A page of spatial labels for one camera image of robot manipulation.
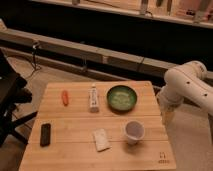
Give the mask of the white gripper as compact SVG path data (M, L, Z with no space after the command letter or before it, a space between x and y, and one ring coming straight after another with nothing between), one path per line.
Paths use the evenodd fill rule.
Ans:
M174 117L174 109L183 103L183 97L169 87L162 87L157 93L157 101L162 111L162 123L168 125Z

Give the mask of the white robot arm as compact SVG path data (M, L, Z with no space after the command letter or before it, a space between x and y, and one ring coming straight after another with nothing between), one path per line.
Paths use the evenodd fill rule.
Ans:
M173 119L173 111L185 98L201 107L213 119L213 87L203 81L206 75L207 69L200 61L190 61L165 72L165 85L156 95L164 125Z

